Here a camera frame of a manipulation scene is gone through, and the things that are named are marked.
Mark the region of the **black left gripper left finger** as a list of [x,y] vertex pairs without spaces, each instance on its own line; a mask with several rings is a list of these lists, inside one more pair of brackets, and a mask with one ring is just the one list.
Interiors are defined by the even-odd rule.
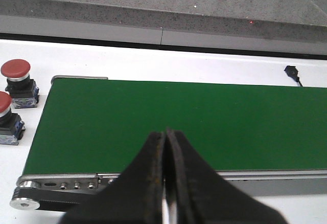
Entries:
[[162,223],[164,147],[165,135],[150,133],[121,175],[68,210],[60,223]]

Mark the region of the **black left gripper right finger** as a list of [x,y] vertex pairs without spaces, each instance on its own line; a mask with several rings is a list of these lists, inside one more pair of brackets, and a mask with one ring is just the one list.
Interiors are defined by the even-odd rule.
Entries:
[[165,180],[173,223],[286,223],[275,209],[224,180],[186,136],[168,129]]

